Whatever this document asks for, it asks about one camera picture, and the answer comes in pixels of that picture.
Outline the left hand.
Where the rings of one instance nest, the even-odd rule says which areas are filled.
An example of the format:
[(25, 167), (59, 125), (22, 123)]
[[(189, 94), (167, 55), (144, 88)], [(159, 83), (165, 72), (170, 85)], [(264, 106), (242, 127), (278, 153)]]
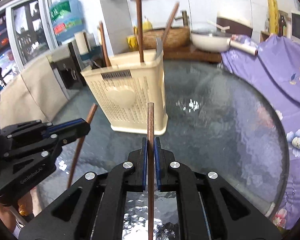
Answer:
[[(33, 202), (31, 194), (28, 192), (22, 198), (18, 200), (18, 212), (20, 215), (30, 215), (33, 213)], [(0, 219), (8, 228), (8, 230), (13, 233), (16, 228), (16, 219), (13, 213), (11, 213), (9, 207), (5, 207), (0, 203)]]

